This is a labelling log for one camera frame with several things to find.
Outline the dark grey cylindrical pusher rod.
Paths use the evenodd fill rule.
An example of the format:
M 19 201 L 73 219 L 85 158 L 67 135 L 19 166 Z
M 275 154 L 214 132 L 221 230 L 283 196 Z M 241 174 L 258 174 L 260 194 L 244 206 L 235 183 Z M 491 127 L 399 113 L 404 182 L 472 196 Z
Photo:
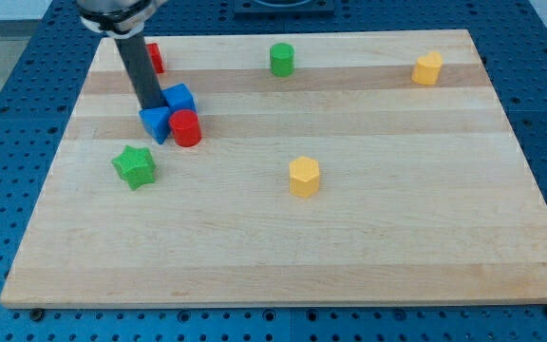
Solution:
M 141 108 L 166 106 L 143 34 L 115 39 L 115 44 Z

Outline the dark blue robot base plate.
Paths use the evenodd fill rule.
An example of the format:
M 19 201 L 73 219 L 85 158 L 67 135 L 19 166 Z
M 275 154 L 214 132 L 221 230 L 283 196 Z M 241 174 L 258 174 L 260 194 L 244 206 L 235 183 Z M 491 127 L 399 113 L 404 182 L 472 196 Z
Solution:
M 334 14 L 334 0 L 233 0 L 234 15 Z

